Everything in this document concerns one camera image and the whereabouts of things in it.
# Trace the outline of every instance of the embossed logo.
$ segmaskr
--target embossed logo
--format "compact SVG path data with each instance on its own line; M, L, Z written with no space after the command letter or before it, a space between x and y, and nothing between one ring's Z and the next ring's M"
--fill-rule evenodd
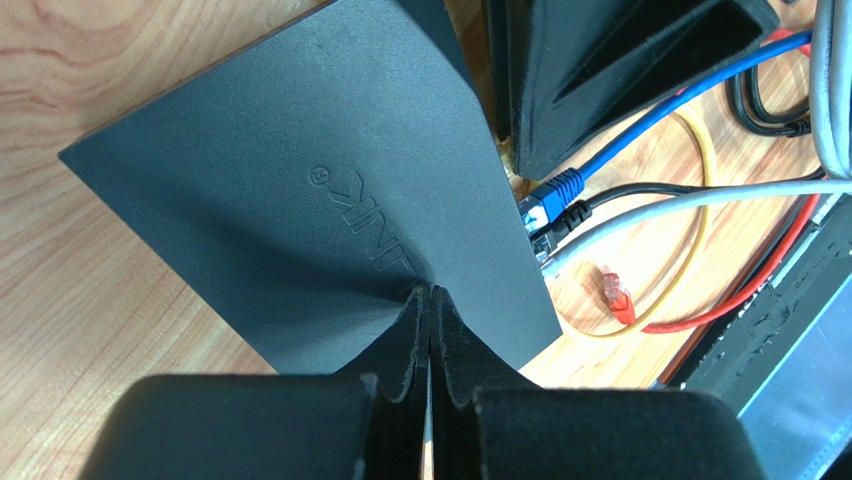
M310 182L313 185L325 186L330 178L331 174L325 167L318 166L311 170ZM392 265L398 265L415 274L414 264L399 239L388 231L385 216L376 200L364 196L364 179L361 175L354 172L351 181L344 179L336 188L328 187L328 198L343 209L341 216L352 233L364 238L367 245L364 251L376 270L382 272Z

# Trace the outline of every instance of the gray cable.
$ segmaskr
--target gray cable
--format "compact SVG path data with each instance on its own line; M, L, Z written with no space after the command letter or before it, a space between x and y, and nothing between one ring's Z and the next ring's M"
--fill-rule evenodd
M810 107L814 144L826 173L852 179L849 155L852 0L819 0L811 44Z
M651 220L662 215L674 213L688 208L703 207L713 203L752 200L757 198L813 195L830 193L852 193L852 181L790 181L784 183L763 183L758 185L743 185L739 187L720 187L715 190L690 193L681 197L655 202L643 207L622 213L606 222L592 228L572 240L565 248L556 252L551 259L541 267L541 273L550 283L559 276L559 271L574 256L582 252L602 238L623 230L637 223Z

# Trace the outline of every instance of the registered trademark symbol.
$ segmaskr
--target registered trademark symbol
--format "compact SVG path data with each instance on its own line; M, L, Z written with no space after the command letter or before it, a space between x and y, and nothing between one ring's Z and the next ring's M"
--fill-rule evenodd
M311 183L320 186L328 181L329 173L325 167L314 167L311 170Z

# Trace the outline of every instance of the blue cable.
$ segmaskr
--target blue cable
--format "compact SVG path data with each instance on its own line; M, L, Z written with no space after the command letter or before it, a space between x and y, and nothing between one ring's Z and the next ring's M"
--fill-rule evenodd
M518 205L528 233L544 227L559 216L585 189L586 180L624 150L640 135L681 105L701 95L712 87L755 65L811 43L811 31L806 30L772 42L751 55L727 65L697 83L686 87L680 94L669 97L615 137L579 169L568 170L533 190Z

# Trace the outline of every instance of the wood grain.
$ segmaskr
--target wood grain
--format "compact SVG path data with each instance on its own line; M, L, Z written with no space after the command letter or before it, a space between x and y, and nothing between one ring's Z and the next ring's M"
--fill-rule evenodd
M310 11L320 0L12 0L0 5L0 477L71 478L110 406L135 380L160 372L271 373L271 368L56 158L84 132ZM448 2L486 113L493 118L478 0ZM803 26L813 2L778 7ZM788 54L761 69L773 107L805 94L806 62ZM765 181L815 166L809 139L748 136L721 90L693 102L719 149L720 181ZM695 142L667 120L590 185L700 181ZM604 135L572 160L579 163ZM596 221L634 205L613 202ZM784 200L715 211L701 268L672 317L716 301L787 206ZM635 228L584 255L553 286L581 328L615 327L603 313L598 268L617 271L641 310L689 245L695 215ZM687 334L618 346L562 338L524 372L551 386L646 386Z

